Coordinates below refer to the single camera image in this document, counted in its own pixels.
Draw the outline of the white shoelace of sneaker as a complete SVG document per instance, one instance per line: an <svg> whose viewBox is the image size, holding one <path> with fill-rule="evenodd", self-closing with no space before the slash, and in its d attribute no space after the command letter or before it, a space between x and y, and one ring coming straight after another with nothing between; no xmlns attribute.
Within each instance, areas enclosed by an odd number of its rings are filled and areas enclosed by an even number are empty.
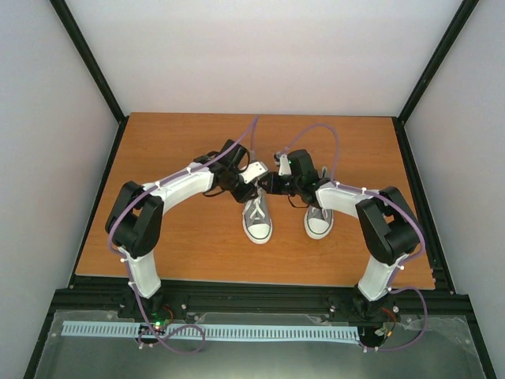
<svg viewBox="0 0 505 379"><path fill-rule="evenodd" d="M333 218L333 211L325 208L311 207L309 218L323 220L327 223L330 223Z"/></svg>
<svg viewBox="0 0 505 379"><path fill-rule="evenodd" d="M247 225L255 223L266 223L266 211L264 210L264 195L263 191L259 189L259 197L248 201L245 205L243 216Z"/></svg>

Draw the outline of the grey sneaker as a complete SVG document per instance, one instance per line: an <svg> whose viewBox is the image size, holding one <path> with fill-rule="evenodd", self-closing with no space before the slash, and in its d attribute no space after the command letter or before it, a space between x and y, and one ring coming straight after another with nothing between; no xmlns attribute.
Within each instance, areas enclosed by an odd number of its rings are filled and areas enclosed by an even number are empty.
<svg viewBox="0 0 505 379"><path fill-rule="evenodd" d="M309 218L309 212L311 211L311 207L309 206L307 208L307 211L305 212L304 216L304 227L305 227L305 232L306 234L314 240L321 240L328 236L328 234L331 232L333 225L334 225L334 211L333 211L333 218L330 223L327 223L323 220L317 220L317 219L310 219Z"/></svg>
<svg viewBox="0 0 505 379"><path fill-rule="evenodd" d="M269 242L273 226L267 207L266 193L258 189L257 196L245 203L242 226L249 240L257 245Z"/></svg>

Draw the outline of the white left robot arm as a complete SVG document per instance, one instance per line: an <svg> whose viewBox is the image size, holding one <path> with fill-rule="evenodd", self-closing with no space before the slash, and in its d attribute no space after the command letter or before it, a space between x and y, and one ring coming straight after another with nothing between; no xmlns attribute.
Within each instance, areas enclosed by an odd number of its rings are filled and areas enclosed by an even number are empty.
<svg viewBox="0 0 505 379"><path fill-rule="evenodd" d="M241 168L244 156L248 163ZM157 317L164 308L163 296L156 293L161 279L154 251L165 214L190 197L208 195L216 188L245 203L256 197L256 183L267 173L267 166L250 158L244 146L228 140L221 151L199 156L157 182L130 181L122 186L106 221L107 245L126 265L129 286L139 295L136 307L145 317Z"/></svg>

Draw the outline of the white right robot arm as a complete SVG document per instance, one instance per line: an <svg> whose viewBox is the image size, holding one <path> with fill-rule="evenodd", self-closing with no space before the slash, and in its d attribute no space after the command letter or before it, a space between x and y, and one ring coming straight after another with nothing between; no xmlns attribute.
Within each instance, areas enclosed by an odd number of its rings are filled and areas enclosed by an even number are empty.
<svg viewBox="0 0 505 379"><path fill-rule="evenodd" d="M307 206L305 232L315 240L329 235L336 212L356 218L370 254L357 289L369 302L391 292L410 255L417 247L425 250L421 227L400 190L393 186L371 190L333 181L316 170L304 149L276 160L279 170L263 177L260 187L271 195L299 196Z"/></svg>

